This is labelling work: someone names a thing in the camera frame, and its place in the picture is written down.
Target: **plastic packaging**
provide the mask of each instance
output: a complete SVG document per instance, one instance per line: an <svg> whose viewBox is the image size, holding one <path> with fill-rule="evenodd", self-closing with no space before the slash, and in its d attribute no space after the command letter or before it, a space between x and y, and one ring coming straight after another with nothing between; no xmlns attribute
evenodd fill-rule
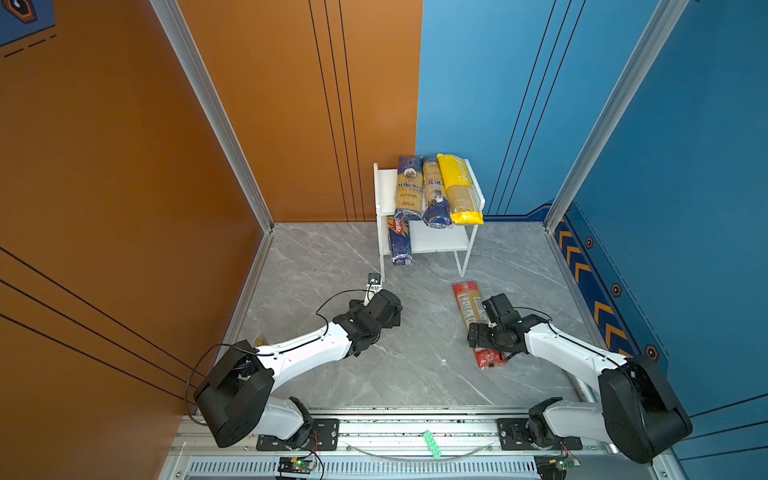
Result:
<svg viewBox="0 0 768 480"><path fill-rule="evenodd" d="M470 323L491 324L491 320L488 318L488 314L485 312L485 308L482 305L482 295L480 294L480 289L478 288L477 283L456 283L453 285L453 293L456 295L458 307L462 311L464 323L467 325L467 331L469 331ZM477 360L478 367L481 369L487 369L497 364L508 363L503 361L498 352L493 349L475 348L475 360Z"/></svg>
<svg viewBox="0 0 768 480"><path fill-rule="evenodd" d="M422 219L432 228L447 228L451 225L448 197L440 173L437 158L424 159L424 195L427 208Z"/></svg>
<svg viewBox="0 0 768 480"><path fill-rule="evenodd" d="M408 232L408 222L387 217L389 224L389 249L392 252L392 265L410 265L413 263L411 254L411 235Z"/></svg>
<svg viewBox="0 0 768 480"><path fill-rule="evenodd" d="M424 157L400 157L397 167L395 218L421 220L424 204Z"/></svg>
<svg viewBox="0 0 768 480"><path fill-rule="evenodd" d="M482 212L472 196L472 176L467 161L455 155L438 154L445 193L451 202L451 220L458 225L482 225Z"/></svg>

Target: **orange chevron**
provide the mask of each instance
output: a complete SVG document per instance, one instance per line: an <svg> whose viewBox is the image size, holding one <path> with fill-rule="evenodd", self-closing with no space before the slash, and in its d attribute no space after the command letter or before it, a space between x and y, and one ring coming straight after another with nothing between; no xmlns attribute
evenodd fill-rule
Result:
<svg viewBox="0 0 768 480"><path fill-rule="evenodd" d="M576 283L578 283L578 273L580 270L586 270L588 272L592 271L589 265L584 265L583 263L576 262L576 271L574 272L574 276L576 277Z"/></svg>
<svg viewBox="0 0 768 480"><path fill-rule="evenodd" d="M568 262L568 266L571 266L571 253L581 253L581 250L576 247L568 247L565 250L568 252L568 258L566 261Z"/></svg>
<svg viewBox="0 0 768 480"><path fill-rule="evenodd" d="M611 315L614 315L613 309L610 308L608 305L606 305L605 303L595 302L594 303L594 322L598 325L600 325L600 320L598 319L598 316L600 315L600 310L603 310L604 312L608 312Z"/></svg>
<svg viewBox="0 0 768 480"><path fill-rule="evenodd" d="M563 250L563 237L573 237L573 234L564 230L560 232L560 250Z"/></svg>
<svg viewBox="0 0 768 480"><path fill-rule="evenodd" d="M611 349L611 334L615 333L616 335L619 335L623 339L627 339L627 336L624 335L624 332L616 328L615 326L611 325L610 323L605 324L605 345L607 345L608 349Z"/></svg>

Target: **orange wall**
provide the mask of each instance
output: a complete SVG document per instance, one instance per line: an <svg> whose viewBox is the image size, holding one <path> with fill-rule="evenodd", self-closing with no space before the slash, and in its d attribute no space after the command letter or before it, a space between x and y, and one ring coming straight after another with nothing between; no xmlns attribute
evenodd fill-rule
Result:
<svg viewBox="0 0 768 480"><path fill-rule="evenodd" d="M274 220L375 220L373 163L415 150L422 2L179 4Z"/></svg>
<svg viewBox="0 0 768 480"><path fill-rule="evenodd" d="M149 2L66 0L55 14L0 49L0 247L194 364L227 328L258 223ZM189 375L3 252L0 279ZM0 313L184 393L4 285ZM1 477L157 476L182 401L2 318L0 364Z"/></svg>

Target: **green object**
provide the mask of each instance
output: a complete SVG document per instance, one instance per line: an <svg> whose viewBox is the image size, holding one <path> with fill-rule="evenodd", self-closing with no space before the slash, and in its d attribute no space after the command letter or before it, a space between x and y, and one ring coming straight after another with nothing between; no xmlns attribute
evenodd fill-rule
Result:
<svg viewBox="0 0 768 480"><path fill-rule="evenodd" d="M429 451L432 452L432 457L442 457L442 452L440 452L440 447L437 446L437 442L435 442L435 436L432 435L432 432L427 430L426 432L422 433L422 437L424 438L424 441L427 442Z"/></svg>

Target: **blue wall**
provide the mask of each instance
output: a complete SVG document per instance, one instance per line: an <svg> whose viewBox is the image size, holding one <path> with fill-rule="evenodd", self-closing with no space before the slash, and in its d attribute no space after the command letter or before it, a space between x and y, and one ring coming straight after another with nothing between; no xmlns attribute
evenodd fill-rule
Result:
<svg viewBox="0 0 768 480"><path fill-rule="evenodd" d="M417 153L469 158L486 214L551 201L656 4L425 0Z"/></svg>
<svg viewBox="0 0 768 480"><path fill-rule="evenodd" d="M576 197L689 414L768 393L767 26L763 0L691 2ZM675 450L692 480L762 477L768 450L715 454L768 423L715 432L766 420L768 397L698 415Z"/></svg>

